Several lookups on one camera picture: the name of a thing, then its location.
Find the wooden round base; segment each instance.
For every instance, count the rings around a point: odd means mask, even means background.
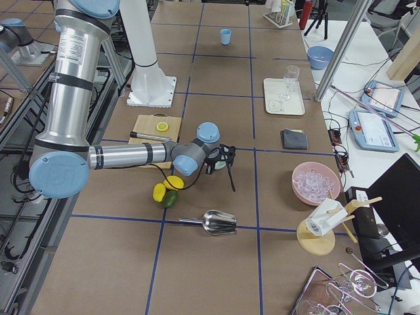
[[[296,234],[303,249],[313,255],[324,256],[334,249],[335,235],[333,231],[329,231],[324,236],[315,236],[308,230],[305,220],[303,220],[297,226]]]

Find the black tripod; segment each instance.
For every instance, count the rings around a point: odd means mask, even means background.
[[[318,7],[318,14],[316,15],[316,18],[311,23],[307,31],[303,34],[304,36],[308,35],[309,31],[314,27],[316,23],[316,29],[318,29],[321,25],[322,19],[325,19],[325,25],[324,25],[324,39],[328,38],[328,1],[326,0],[320,0],[320,6]]]

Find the pink bowl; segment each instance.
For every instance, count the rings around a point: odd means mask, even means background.
[[[293,189],[293,192],[295,195],[303,202],[305,202],[308,205],[320,205],[320,202],[311,201],[309,199],[306,199],[295,186],[295,183],[293,182],[293,179],[297,176],[297,174],[302,172],[307,172],[309,170],[315,170],[315,172],[321,174],[324,177],[329,177],[334,182],[334,191],[333,191],[333,199],[336,199],[341,190],[341,181],[338,178],[338,176],[328,167],[324,164],[318,163],[318,162],[304,162],[302,164],[299,164],[296,166],[296,168],[293,170],[293,173],[291,175],[291,187]]]

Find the cutting board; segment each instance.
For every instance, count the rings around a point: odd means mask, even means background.
[[[167,131],[158,131],[156,125],[160,122],[166,122],[169,126]],[[147,133],[149,135],[169,137],[172,141],[177,141],[179,129],[181,126],[180,117],[171,117],[166,115],[138,115],[133,131],[137,133]],[[161,141],[130,138],[129,144],[139,143],[162,143]],[[162,169],[171,169],[172,162],[157,163]],[[142,166],[147,168],[154,168],[153,166]]]

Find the metal scoop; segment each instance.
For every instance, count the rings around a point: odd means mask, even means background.
[[[236,231],[236,217],[217,210],[208,210],[202,219],[181,218],[179,221],[201,223],[204,230],[211,235],[233,234]]]

